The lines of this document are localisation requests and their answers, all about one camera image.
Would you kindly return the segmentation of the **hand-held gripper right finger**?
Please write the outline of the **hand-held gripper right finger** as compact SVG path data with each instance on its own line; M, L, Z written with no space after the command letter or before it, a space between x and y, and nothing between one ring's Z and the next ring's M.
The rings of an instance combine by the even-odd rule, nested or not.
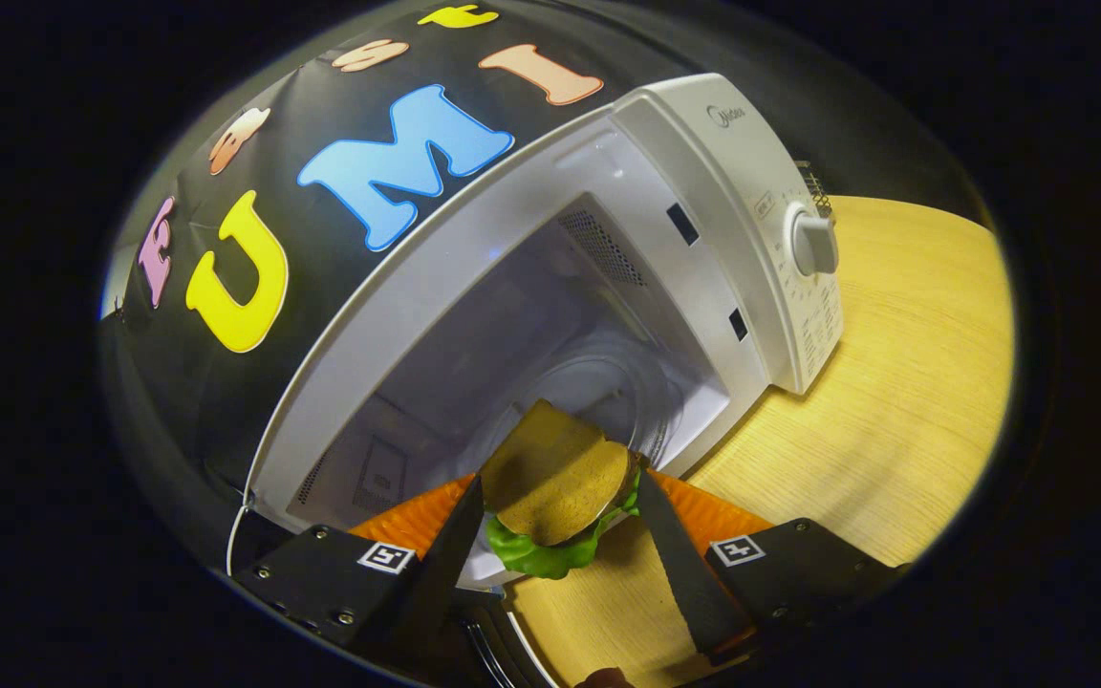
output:
M879 561L816 520L774 526L654 470L637 480L637 513L693 644L712 665L798 645L909 570Z

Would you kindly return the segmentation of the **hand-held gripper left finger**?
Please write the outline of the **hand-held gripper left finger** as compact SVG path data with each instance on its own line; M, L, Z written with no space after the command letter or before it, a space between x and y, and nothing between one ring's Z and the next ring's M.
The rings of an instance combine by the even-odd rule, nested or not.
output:
M484 514L476 479L451 502L425 552L395 535L328 524L288 531L241 506L230 580L285 627L372 670L480 670L453 596Z

